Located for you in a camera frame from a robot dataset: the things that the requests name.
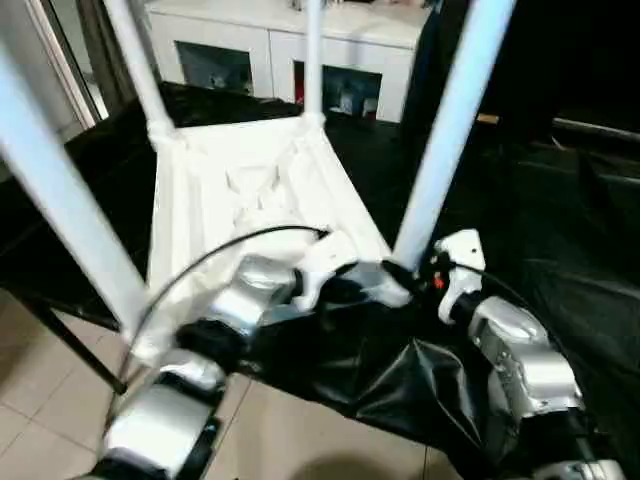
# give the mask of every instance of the white metal frame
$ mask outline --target white metal frame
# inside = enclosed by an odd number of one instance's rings
[[[105,0],[147,115],[150,136],[174,131],[125,0]],[[308,2],[305,116],[322,122],[320,17]],[[475,0],[400,230],[394,257],[418,266],[466,143],[515,0]],[[92,281],[131,338],[147,300],[142,278],[100,208],[47,128],[4,47],[0,48],[0,145],[15,176]]]

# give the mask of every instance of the beige floor tile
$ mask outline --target beige floor tile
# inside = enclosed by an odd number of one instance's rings
[[[72,317],[64,321],[89,347],[105,331]],[[81,363],[17,300],[7,301],[0,315],[0,402],[31,417]]]
[[[424,478],[425,480],[462,480],[449,462],[447,455],[435,448],[429,448],[427,451]]]
[[[30,423],[0,456],[3,480],[62,480],[94,465],[93,452]]]
[[[75,354],[49,333],[24,347],[0,349],[0,402],[31,417],[77,362]]]
[[[55,314],[64,322],[73,334],[89,348],[97,344],[105,334],[111,333],[106,328],[85,322],[73,315],[68,315],[62,312],[55,312]]]
[[[116,371],[122,355],[119,337],[107,334],[95,346],[96,356]],[[33,417],[40,425],[95,450],[100,442],[109,386],[89,367],[78,364]]]
[[[5,294],[0,307],[0,349],[24,347],[46,333],[20,302]]]
[[[421,480],[425,447],[252,382],[211,480]]]
[[[29,423],[29,419],[18,412],[0,405],[0,455],[11,445]]]

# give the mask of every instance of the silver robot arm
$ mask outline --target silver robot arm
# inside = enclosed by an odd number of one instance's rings
[[[573,369],[546,329],[531,312],[483,293],[478,232],[437,242],[436,259],[443,256],[452,268],[439,317],[463,327],[493,367],[487,393],[496,440],[488,448],[528,463],[522,467],[533,480],[623,480],[595,440]]]

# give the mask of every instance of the white stand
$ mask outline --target white stand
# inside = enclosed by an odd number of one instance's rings
[[[0,44],[3,157],[131,339],[147,290]]]
[[[451,73],[393,250],[414,271],[429,245],[516,0],[471,2]]]

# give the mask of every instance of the black cloth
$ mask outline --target black cloth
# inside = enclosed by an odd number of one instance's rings
[[[180,126],[289,116],[298,108],[164,85]],[[330,115],[327,135],[390,244],[422,144],[394,125]],[[144,273],[155,153],[137,105],[67,150]],[[477,228],[488,270],[539,312],[575,368],[587,406],[628,478],[640,478],[640,170],[619,159],[511,145],[472,134],[437,227]],[[20,187],[0,185],[0,286],[115,328],[95,290]],[[488,475],[488,366],[438,321],[434,299],[388,310],[361,305],[264,329],[243,369],[345,416],[446,451],[470,479]]]

